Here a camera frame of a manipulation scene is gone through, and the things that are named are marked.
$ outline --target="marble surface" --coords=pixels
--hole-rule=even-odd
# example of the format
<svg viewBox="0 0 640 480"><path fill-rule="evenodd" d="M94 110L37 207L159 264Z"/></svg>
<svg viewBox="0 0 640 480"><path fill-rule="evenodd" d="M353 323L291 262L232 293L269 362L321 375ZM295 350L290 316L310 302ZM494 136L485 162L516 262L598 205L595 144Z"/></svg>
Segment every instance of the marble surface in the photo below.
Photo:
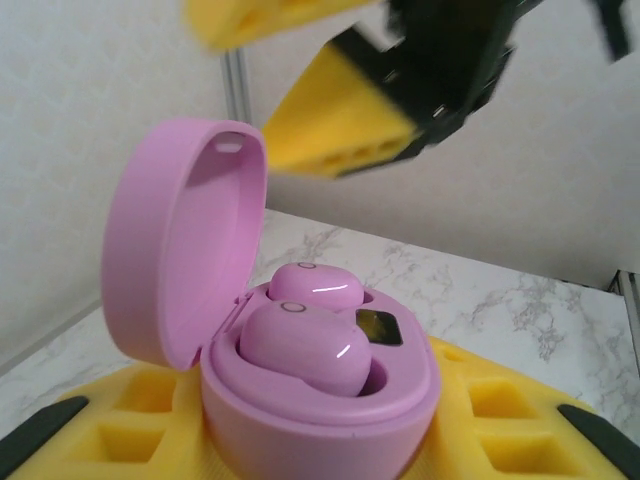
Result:
<svg viewBox="0 0 640 480"><path fill-rule="evenodd" d="M409 306L431 335L580 398L640 443L640 377L621 297L267 212L252 283L292 261L353 271ZM130 363L101 310L92 313L0 377L0 437Z"/></svg>

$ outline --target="metal pole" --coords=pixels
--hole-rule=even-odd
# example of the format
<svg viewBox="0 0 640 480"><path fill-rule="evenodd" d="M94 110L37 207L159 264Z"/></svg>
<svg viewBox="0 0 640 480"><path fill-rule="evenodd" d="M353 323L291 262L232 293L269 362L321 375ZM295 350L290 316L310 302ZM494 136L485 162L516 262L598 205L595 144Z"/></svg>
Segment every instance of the metal pole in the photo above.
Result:
<svg viewBox="0 0 640 480"><path fill-rule="evenodd" d="M221 58L222 78L230 119L251 123L249 83L242 49L225 53Z"/></svg>
<svg viewBox="0 0 640 480"><path fill-rule="evenodd" d="M636 353L636 363L640 372L640 275L630 272L618 272L617 287L627 304L631 339Z"/></svg>

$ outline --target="earbud case lid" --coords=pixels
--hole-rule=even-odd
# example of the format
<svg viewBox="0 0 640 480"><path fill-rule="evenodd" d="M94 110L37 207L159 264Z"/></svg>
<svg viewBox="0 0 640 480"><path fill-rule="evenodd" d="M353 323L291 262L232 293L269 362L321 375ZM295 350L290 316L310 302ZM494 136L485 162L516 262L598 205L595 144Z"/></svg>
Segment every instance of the earbud case lid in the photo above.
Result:
<svg viewBox="0 0 640 480"><path fill-rule="evenodd" d="M253 127L174 119L136 149L104 236L102 300L118 348L191 368L245 291L264 217L267 161Z"/></svg>

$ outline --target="yellow foam pad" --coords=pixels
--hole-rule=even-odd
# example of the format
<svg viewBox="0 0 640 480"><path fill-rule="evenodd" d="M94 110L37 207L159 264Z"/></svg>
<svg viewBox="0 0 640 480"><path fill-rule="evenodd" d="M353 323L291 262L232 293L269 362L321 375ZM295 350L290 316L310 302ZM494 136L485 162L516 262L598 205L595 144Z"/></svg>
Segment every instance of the yellow foam pad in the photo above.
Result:
<svg viewBox="0 0 640 480"><path fill-rule="evenodd" d="M334 177L394 157L415 126L329 43L263 133L272 171Z"/></svg>
<svg viewBox="0 0 640 480"><path fill-rule="evenodd" d="M568 395L435 338L433 423L402 480L616 480L556 410ZM10 480L237 480L209 441L200 372L137 364L63 398L90 402Z"/></svg>
<svg viewBox="0 0 640 480"><path fill-rule="evenodd" d="M372 0L187 0L196 37L219 51L334 15Z"/></svg>

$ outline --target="pink earbud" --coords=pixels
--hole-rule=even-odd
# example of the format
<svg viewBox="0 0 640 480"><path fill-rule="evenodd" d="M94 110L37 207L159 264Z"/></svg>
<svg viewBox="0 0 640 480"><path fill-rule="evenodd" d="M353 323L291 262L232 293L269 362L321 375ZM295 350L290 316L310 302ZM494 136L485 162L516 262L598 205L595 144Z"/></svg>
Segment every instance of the pink earbud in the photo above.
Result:
<svg viewBox="0 0 640 480"><path fill-rule="evenodd" d="M292 300L330 310L359 307L364 287L351 272L315 263L290 263L280 267L269 285L271 300Z"/></svg>
<svg viewBox="0 0 640 480"><path fill-rule="evenodd" d="M247 362L346 397L357 396L371 369L364 332L333 312L298 302L273 302L251 313L240 335Z"/></svg>

